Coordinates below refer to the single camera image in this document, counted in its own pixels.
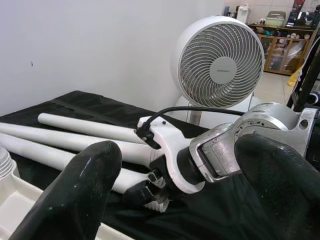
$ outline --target fan grille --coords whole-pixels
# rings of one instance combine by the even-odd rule
[[[234,78],[217,84],[210,75],[212,63],[228,57],[236,64]],[[200,106],[228,108],[255,88],[263,67],[260,43],[247,29],[219,24],[202,30],[186,46],[180,60],[180,85],[189,100]]]

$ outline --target pvc pipe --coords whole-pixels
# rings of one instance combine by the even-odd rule
[[[60,129],[70,130],[76,133],[136,144],[146,144],[135,134],[132,128],[114,126],[110,124],[81,120],[66,116],[58,116],[48,113],[41,113],[38,116],[38,122]]]
[[[18,137],[0,133],[0,145],[9,152],[63,171],[75,154]],[[122,168],[112,190],[124,194],[127,189],[148,179],[147,174]]]
[[[91,144],[109,140],[95,136],[47,130],[2,122],[0,122],[0,133],[76,152],[81,152]],[[118,144],[122,152],[123,161],[143,165],[147,168],[149,168],[151,161],[162,154],[161,150],[153,149],[145,144],[143,145],[119,140],[112,141]]]

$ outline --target wooden cabinet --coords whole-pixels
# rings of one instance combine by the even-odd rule
[[[303,64],[309,39],[258,36],[264,51],[264,71],[292,75]]]

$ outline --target white fan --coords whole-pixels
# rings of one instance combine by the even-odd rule
[[[265,62],[257,35],[242,22],[225,16],[210,16],[190,25],[180,36],[172,60],[172,76],[183,96],[177,106],[243,112],[250,108]],[[190,121],[190,115],[176,112],[173,117]],[[213,116],[222,117],[213,122]],[[227,122],[237,119],[206,112],[200,125],[212,128],[225,123],[226,118],[230,119]]]

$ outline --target black cloth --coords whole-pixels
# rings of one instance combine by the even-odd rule
[[[109,123],[135,128],[140,117],[153,112],[100,95],[74,91],[54,100],[0,117],[0,122],[59,130],[39,124],[40,113]],[[206,129],[170,117],[169,122],[191,138]],[[60,173],[58,170],[12,154],[22,179],[45,189]],[[124,167],[146,171],[143,167]],[[206,184],[196,194],[172,201],[165,213],[129,209],[122,195],[112,192],[103,223],[137,240],[273,240],[273,223],[262,209],[259,198],[244,175],[223,182]]]

